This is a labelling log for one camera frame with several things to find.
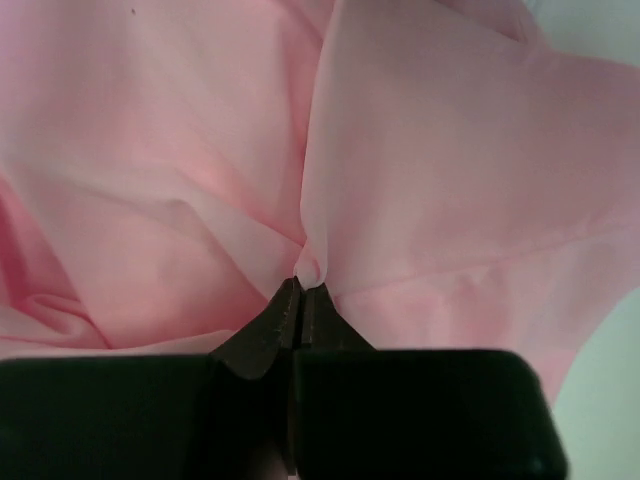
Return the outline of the pink t-shirt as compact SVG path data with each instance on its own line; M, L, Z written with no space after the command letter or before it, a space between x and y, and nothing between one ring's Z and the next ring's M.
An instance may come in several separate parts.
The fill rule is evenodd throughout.
M520 1L5 1L1 355L207 352L281 282L555 398L639 285L639 71Z

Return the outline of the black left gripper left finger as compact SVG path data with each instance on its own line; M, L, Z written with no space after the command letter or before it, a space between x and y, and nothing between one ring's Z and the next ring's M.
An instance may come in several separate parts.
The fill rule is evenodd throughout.
M212 352L1 364L5 479L255 479L291 458L300 284Z

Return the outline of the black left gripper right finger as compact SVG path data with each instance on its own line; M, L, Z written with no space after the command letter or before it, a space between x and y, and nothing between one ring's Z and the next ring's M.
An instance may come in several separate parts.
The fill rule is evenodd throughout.
M290 441L302 479L564 479L541 382L504 350L377 350L308 290Z

